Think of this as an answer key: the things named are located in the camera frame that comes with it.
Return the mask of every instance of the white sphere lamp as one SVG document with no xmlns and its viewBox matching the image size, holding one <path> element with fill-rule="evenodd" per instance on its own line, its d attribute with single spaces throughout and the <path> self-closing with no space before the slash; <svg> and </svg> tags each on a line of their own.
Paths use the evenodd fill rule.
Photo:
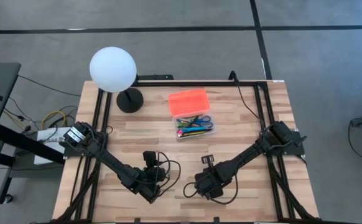
<svg viewBox="0 0 362 224">
<path fill-rule="evenodd" d="M 137 66 L 127 51 L 119 47 L 97 51 L 90 62 L 90 75 L 100 89 L 119 93 L 116 102 L 123 112 L 136 112 L 144 104 L 142 93 L 130 88 L 137 77 Z"/>
</svg>

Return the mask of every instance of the blue scissors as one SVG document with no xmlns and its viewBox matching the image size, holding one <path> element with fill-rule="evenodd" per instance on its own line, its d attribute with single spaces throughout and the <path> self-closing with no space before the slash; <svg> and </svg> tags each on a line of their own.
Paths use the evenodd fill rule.
<svg viewBox="0 0 362 224">
<path fill-rule="evenodd" d="M 202 118 L 194 119 L 192 122 L 201 127 L 211 128 L 211 127 L 213 127 L 213 123 L 210 121 L 211 121 L 211 117 L 208 115 L 205 115 Z"/>
</svg>

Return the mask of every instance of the wooden table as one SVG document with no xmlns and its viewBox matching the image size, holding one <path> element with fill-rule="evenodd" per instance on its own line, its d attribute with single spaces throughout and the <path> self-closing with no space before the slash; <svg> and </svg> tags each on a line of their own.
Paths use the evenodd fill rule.
<svg viewBox="0 0 362 224">
<path fill-rule="evenodd" d="M 295 128 L 285 83 L 268 81 L 268 87 L 275 119 L 283 120 L 290 128 Z M 183 196 L 184 185 L 194 181 L 193 176 L 207 166 L 202 164 L 200 160 L 202 156 L 213 154 L 215 163 L 231 159 L 249 147 L 258 138 L 261 130 L 258 119 L 244 107 L 235 86 L 203 87 L 210 100 L 216 122 L 216 133 L 204 138 L 177 142 L 169 111 L 168 95 L 201 88 L 139 87 L 144 95 L 144 106 L 133 114 L 121 112 L 116 106 L 117 94 L 113 95 L 108 122 L 113 127 L 113 132 L 109 135 L 108 151 L 123 163 L 140 168 L 145 166 L 142 152 L 162 151 L 169 159 L 180 162 L 182 172 L 177 184 L 150 205 L 140 195 L 134 195 L 125 189 L 116 174 L 102 165 L 93 222 L 133 222 L 135 218 L 141 218 L 142 222 L 212 222 L 213 217 L 219 217 L 222 222 L 277 220 L 264 156 L 257 157 L 239 170 L 239 194 L 229 205 L 219 205 L 198 195 L 193 198 Z M 257 113 L 253 87 L 241 86 L 241 91 L 246 104 Z M 77 113 L 78 121 L 92 123 L 97 93 L 98 88 L 93 82 L 85 82 Z M 262 92 L 261 96 L 267 118 Z M 306 210 L 317 217 L 318 212 L 305 164 L 295 156 L 284 156 L 284 160 L 291 191 Z M 79 158 L 66 161 L 53 218 L 59 217 L 69 205 L 78 161 Z M 172 181 L 179 173 L 176 169 L 176 166 L 172 166 Z M 193 192 L 193 187 L 187 189 L 187 194 Z M 228 201 L 234 192 L 235 181 L 225 187 L 225 194 L 220 200 Z M 281 189 L 279 192 L 283 214 L 287 217 L 284 194 Z M 88 192 L 82 218 L 86 217 L 89 196 Z"/>
</svg>

